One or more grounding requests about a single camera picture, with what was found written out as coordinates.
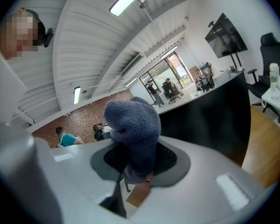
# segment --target teal shirt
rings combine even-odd
[[[76,141],[76,139],[77,138],[74,135],[72,135],[71,133],[67,133],[63,136],[61,145],[64,147],[73,145],[74,142]]]

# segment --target brick wall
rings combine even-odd
[[[105,97],[72,111],[68,117],[62,116],[53,120],[32,134],[34,137],[45,139],[50,148],[54,148],[59,142],[55,129],[58,126],[63,126],[66,132],[80,136],[85,143],[95,142],[92,126],[94,123],[106,123],[104,109],[107,102],[109,100],[129,100],[131,97],[133,96],[129,90]]]

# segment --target black desk partition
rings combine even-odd
[[[246,150],[251,110],[243,72],[160,118],[161,135],[213,148],[229,157]]]

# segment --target person in teal shirt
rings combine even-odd
[[[62,145],[64,147],[67,147],[74,144],[84,144],[80,137],[75,137],[71,133],[66,133],[65,129],[61,126],[56,128],[56,133],[59,136],[58,146]]]

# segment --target wooden floor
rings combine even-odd
[[[232,160],[255,176],[265,187],[280,178],[280,128],[261,111],[251,106],[251,131],[247,150],[239,150]],[[126,200],[139,207],[147,197],[147,189],[136,185]]]

